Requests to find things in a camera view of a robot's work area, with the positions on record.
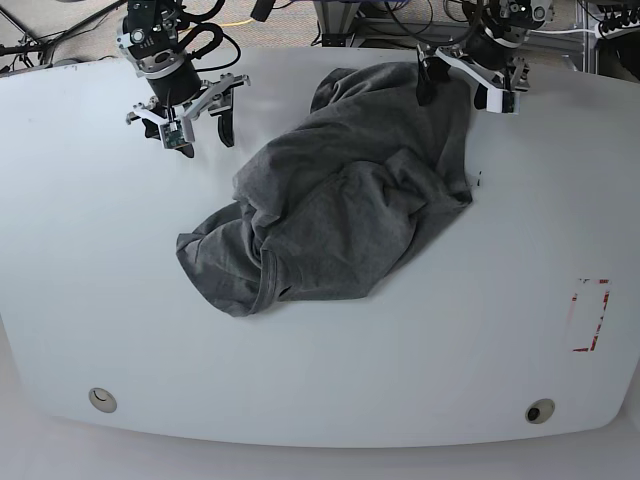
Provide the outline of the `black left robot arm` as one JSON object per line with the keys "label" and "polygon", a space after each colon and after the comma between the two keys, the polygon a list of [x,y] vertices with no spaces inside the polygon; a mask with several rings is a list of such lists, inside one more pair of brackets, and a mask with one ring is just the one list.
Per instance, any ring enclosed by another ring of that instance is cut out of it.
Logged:
{"label": "black left robot arm", "polygon": [[467,31],[438,46],[417,46],[416,97],[421,106],[431,103],[438,86],[456,69],[477,83],[474,106],[491,113],[516,114],[520,94],[529,89],[529,67],[516,54],[529,32],[553,16],[550,1],[465,1]]}

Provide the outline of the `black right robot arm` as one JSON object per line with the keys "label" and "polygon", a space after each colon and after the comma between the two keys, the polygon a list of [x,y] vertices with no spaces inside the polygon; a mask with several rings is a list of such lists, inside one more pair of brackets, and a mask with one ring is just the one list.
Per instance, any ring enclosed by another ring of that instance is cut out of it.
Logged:
{"label": "black right robot arm", "polygon": [[125,122],[141,122],[146,138],[188,158],[195,155],[193,123],[203,113],[217,120],[220,142],[235,145],[234,91],[250,83],[248,76],[227,71],[241,49],[212,22],[223,6],[217,1],[193,14],[181,1],[129,1],[116,35],[119,50],[153,92]]}

